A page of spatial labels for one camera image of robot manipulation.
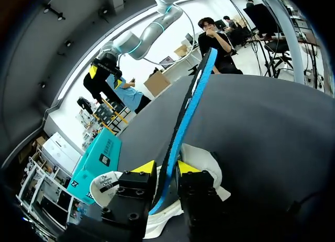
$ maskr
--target gray surface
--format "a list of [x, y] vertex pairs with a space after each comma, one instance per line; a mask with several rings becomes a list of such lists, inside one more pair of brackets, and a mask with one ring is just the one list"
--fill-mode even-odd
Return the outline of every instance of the gray surface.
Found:
[[[120, 171], [153, 159], [162, 163], [191, 79], [179, 79], [124, 130]], [[334, 116], [334, 100], [307, 86], [213, 75], [184, 142], [217, 152], [222, 184], [232, 194], [238, 191], [250, 200], [287, 208], [319, 190], [330, 175]], [[175, 220], [184, 225], [182, 218]], [[176, 235], [168, 232], [176, 225], [172, 223], [157, 241], [174, 241]]]

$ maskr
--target cardboard box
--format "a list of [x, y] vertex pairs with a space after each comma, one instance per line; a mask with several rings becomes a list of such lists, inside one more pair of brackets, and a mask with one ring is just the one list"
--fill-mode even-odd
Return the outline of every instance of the cardboard box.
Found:
[[157, 71], [148, 80], [145, 81], [144, 85], [150, 91], [150, 93], [156, 97], [160, 92], [170, 85], [170, 81], [162, 74], [162, 72]]
[[176, 53], [179, 57], [184, 57], [184, 56], [186, 56], [186, 54], [187, 54], [187, 46], [183, 44], [183, 45], [180, 46], [178, 49], [176, 49], [176, 50], [174, 51], [174, 53]]
[[86, 204], [93, 204], [91, 182], [101, 174], [117, 170], [120, 150], [121, 140], [103, 128], [80, 159], [68, 191]]

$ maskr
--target cable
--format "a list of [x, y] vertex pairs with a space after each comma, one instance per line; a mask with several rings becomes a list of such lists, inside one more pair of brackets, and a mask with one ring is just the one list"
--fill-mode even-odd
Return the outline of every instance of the cable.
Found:
[[278, 45], [279, 45], [279, 36], [278, 36], [278, 41], [277, 41], [276, 51], [274, 52], [273, 58], [272, 58], [272, 60], [271, 60], [271, 63], [269, 64], [269, 67], [267, 68], [267, 71], [265, 72], [264, 76], [266, 76], [267, 73], [269, 72], [269, 70], [270, 70], [270, 68], [271, 68], [271, 65], [272, 65], [272, 63], [273, 63], [273, 61], [274, 61], [274, 59], [275, 59], [275, 57], [276, 57], [277, 49], [278, 49]]
[[[171, 62], [171, 63], [165, 63], [164, 65], [174, 64], [174, 63], [181, 62], [181, 61], [185, 60], [186, 58], [188, 58], [188, 56], [189, 56], [189, 55], [192, 53], [192, 51], [194, 50], [194, 46], [195, 46], [195, 30], [194, 30], [194, 26], [193, 26], [192, 20], [191, 20], [191, 18], [188, 16], [188, 14], [185, 12], [185, 10], [183, 10], [182, 8], [180, 8], [180, 9], [183, 11], [183, 13], [185, 13], [185, 15], [188, 17], [188, 19], [189, 19], [189, 21], [190, 21], [190, 23], [191, 23], [191, 26], [192, 26], [192, 32], [193, 32], [193, 44], [192, 44], [192, 47], [191, 47], [190, 51], [189, 51], [183, 58], [181, 58], [181, 59], [179, 59], [179, 60], [177, 60], [177, 61], [173, 61], [173, 62]], [[148, 61], [149, 63], [153, 63], [153, 64], [156, 64], [156, 65], [162, 65], [161, 63], [156, 63], [156, 62], [154, 62], [154, 61], [150, 61], [150, 60], [148, 60], [148, 59], [146, 59], [146, 58], [143, 58], [143, 59], [146, 60], [146, 61]]]
[[[311, 50], [307, 47], [307, 44], [308, 44], [307, 43], [307, 39], [306, 39], [306, 37], [304, 37], [304, 33], [301, 31], [301, 27], [299, 27], [299, 25], [297, 25], [297, 28], [299, 29], [299, 32], [298, 31], [296, 31], [296, 32], [298, 32], [298, 33], [301, 34], [301, 37], [303, 39], [303, 43], [304, 43], [305, 48], [306, 48], [306, 55], [307, 55], [307, 66], [306, 66], [306, 69], [305, 69], [305, 71], [306, 71], [306, 70], [308, 70], [309, 56], [312, 56], [312, 54], [311, 54]], [[318, 74], [316, 64], [315, 64], [315, 71], [314, 71], [314, 66], [312, 67], [312, 69], [313, 69], [313, 72], [317, 74], [317, 80], [319, 81], [319, 83], [322, 84], [322, 87], [324, 87], [324, 83], [323, 83], [323, 81], [321, 80], [321, 78], [320, 78], [320, 76]], [[315, 83], [314, 83], [313, 88], [317, 89], [317, 85]]]

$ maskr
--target white cabinet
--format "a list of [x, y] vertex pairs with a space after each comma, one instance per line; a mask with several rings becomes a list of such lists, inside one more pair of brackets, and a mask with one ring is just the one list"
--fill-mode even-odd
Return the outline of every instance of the white cabinet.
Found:
[[77, 163], [81, 157], [77, 152], [58, 132], [50, 138], [72, 161]]
[[42, 146], [42, 153], [53, 164], [72, 175], [81, 155], [58, 132]]

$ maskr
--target monitor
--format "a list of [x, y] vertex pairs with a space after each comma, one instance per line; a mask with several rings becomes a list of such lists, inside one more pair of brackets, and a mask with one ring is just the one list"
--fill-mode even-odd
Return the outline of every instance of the monitor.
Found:
[[224, 21], [222, 20], [218, 20], [215, 22], [215, 26], [220, 29], [220, 30], [224, 30], [224, 28], [227, 26]]
[[193, 45], [193, 37], [190, 34], [187, 34], [185, 38], [189, 41], [191, 45]]
[[170, 64], [171, 62], [173, 62], [173, 59], [171, 57], [166, 57], [164, 58], [161, 62], [159, 62], [161, 64], [161, 66], [164, 69], [167, 69], [168, 67], [170, 67], [172, 64]]
[[258, 28], [260, 33], [282, 33], [280, 26], [277, 24], [276, 20], [273, 18], [268, 8], [265, 7], [263, 4], [256, 4], [243, 10], [256, 25], [256, 28]]

